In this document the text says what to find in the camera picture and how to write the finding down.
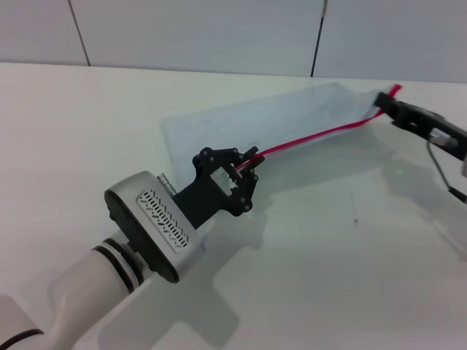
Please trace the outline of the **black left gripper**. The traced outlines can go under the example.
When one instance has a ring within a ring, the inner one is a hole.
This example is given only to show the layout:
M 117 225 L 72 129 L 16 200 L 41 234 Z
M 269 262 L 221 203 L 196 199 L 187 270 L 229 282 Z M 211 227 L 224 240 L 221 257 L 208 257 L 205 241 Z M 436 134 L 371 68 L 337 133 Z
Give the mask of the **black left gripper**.
M 195 179 L 172 197 L 193 228 L 201 227 L 221 210 L 238 217 L 252 208 L 252 195 L 258 182 L 255 168 L 265 160 L 262 155 L 255 156 L 257 152 L 256 146 L 245 153 L 237 148 L 205 147 L 193 157 Z M 249 160 L 239 173 L 231 165 L 241 165 Z M 213 173 L 220 169 L 226 170 L 228 177 L 236 183 L 229 195 L 212 178 Z

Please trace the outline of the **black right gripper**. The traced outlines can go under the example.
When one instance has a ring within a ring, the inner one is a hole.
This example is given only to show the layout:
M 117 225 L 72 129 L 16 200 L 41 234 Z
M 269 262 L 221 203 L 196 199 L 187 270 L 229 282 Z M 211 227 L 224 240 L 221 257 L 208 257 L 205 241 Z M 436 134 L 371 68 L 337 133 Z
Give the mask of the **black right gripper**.
M 466 131 L 440 114 L 397 101 L 397 92 L 380 92 L 375 99 L 376 116 L 386 114 L 397 128 L 432 141 L 438 148 L 458 160 L 466 159 Z

